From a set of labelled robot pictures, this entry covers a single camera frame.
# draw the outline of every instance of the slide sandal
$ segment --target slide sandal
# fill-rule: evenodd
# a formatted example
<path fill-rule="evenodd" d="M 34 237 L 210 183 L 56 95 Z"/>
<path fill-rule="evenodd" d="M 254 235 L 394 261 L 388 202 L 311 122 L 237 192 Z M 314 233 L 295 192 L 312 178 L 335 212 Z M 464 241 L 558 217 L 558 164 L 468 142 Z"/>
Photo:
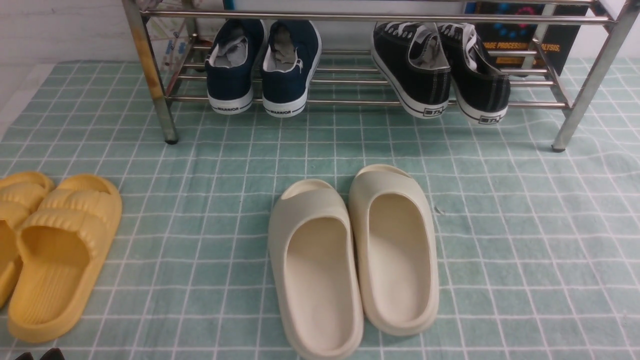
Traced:
<path fill-rule="evenodd" d="M 22 269 L 16 230 L 53 187 L 53 181 L 39 172 L 21 172 L 0 179 L 0 307 L 13 291 Z"/>
<path fill-rule="evenodd" d="M 351 355 L 364 314 L 349 215 L 331 185 L 307 179 L 284 191 L 269 220 L 269 255 L 293 349 L 306 360 Z"/>
<path fill-rule="evenodd" d="M 360 293 L 368 319 L 396 336 L 436 318 L 438 261 L 429 203 L 420 185 L 390 165 L 359 171 L 349 191 Z"/>
<path fill-rule="evenodd" d="M 120 217 L 118 189 L 101 177 L 64 180 L 18 231 L 22 274 L 9 303 L 9 332 L 30 343 L 53 340 L 80 319 Z"/>

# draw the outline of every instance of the green checkered mat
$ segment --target green checkered mat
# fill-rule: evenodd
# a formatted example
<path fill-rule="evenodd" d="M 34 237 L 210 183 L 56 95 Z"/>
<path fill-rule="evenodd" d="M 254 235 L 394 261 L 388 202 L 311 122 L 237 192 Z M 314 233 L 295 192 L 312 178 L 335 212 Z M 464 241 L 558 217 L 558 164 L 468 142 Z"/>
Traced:
<path fill-rule="evenodd" d="M 369 60 L 329 59 L 328 63 Z M 588 63 L 570 60 L 576 93 Z M 204 91 L 202 82 L 183 91 Z M 312 95 L 393 99 L 380 87 Z M 552 100 L 513 89 L 517 99 Z M 509 111 L 471 127 L 456 108 L 311 107 L 275 119 L 175 103 L 166 145 L 136 63 L 57 65 L 0 142 L 0 176 L 80 172 L 119 186 L 124 216 L 80 322 L 50 343 L 6 330 L 0 359 L 61 347 L 69 360 L 288 360 L 266 232 L 278 195 L 320 178 L 346 195 L 390 163 L 422 185 L 436 224 L 438 320 L 409 338 L 367 323 L 352 359 L 640 359 L 640 61 L 616 62 L 568 150 L 562 115 Z"/>

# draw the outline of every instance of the yellow slide sandal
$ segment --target yellow slide sandal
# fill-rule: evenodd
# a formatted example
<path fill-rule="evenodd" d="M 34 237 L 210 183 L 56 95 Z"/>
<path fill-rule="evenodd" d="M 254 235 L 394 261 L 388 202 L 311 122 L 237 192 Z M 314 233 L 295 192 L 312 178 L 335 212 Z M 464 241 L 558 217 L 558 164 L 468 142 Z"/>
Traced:
<path fill-rule="evenodd" d="M 18 282 L 22 269 L 15 232 L 53 186 L 53 181 L 39 172 L 21 172 L 0 179 L 0 307 Z"/>
<path fill-rule="evenodd" d="M 9 332 L 53 340 L 80 319 L 120 218 L 118 189 L 101 177 L 64 180 L 18 231 L 22 274 L 9 303 Z"/>

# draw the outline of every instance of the slipper strap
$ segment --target slipper strap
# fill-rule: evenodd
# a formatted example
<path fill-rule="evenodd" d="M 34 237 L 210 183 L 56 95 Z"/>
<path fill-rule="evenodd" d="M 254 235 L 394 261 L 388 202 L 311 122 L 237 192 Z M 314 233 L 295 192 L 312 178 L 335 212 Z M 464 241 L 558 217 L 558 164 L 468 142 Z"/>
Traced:
<path fill-rule="evenodd" d="M 278 250 L 273 251 L 271 256 L 284 256 L 296 230 L 310 220 L 323 217 L 338 218 L 351 232 L 347 208 L 334 189 L 311 190 L 278 200 L 269 219 L 269 238 L 282 241 L 274 244 Z"/>
<path fill-rule="evenodd" d="M 56 189 L 40 204 L 22 225 L 21 229 L 32 226 L 53 227 L 75 233 L 87 248 L 92 259 L 105 251 L 112 236 L 109 229 L 118 217 L 111 213 L 116 201 L 113 195 L 95 190 Z M 26 248 L 19 243 L 20 253 Z"/>
<path fill-rule="evenodd" d="M 356 176 L 349 192 L 349 211 L 364 211 L 368 214 L 373 200 L 390 193 L 407 197 L 417 205 L 422 216 L 431 216 L 420 185 L 410 177 L 386 171 L 368 171 Z"/>
<path fill-rule="evenodd" d="M 0 221 L 15 229 L 34 212 L 47 192 L 37 184 L 15 183 L 0 188 Z"/>

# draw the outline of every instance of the black sneaker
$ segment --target black sneaker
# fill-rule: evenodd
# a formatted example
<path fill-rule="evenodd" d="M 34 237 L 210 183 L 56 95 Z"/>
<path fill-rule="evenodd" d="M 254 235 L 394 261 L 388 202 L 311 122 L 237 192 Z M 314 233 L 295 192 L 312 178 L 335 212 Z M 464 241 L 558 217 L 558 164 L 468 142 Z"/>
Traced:
<path fill-rule="evenodd" d="M 279 20 L 271 26 L 260 68 L 262 104 L 267 113 L 292 117 L 304 110 L 321 53 L 322 40 L 312 22 Z"/>
<path fill-rule="evenodd" d="M 446 109 L 451 68 L 435 24 L 376 24 L 371 56 L 409 114 L 429 119 Z"/>
<path fill-rule="evenodd" d="M 495 67 L 472 24 L 444 24 L 439 30 L 460 109 L 471 124 L 497 124 L 507 112 L 509 76 Z"/>
<path fill-rule="evenodd" d="M 262 20 L 228 20 L 213 40 L 204 63 L 207 95 L 216 113 L 237 114 L 253 101 L 253 69 L 262 59 L 267 27 Z"/>

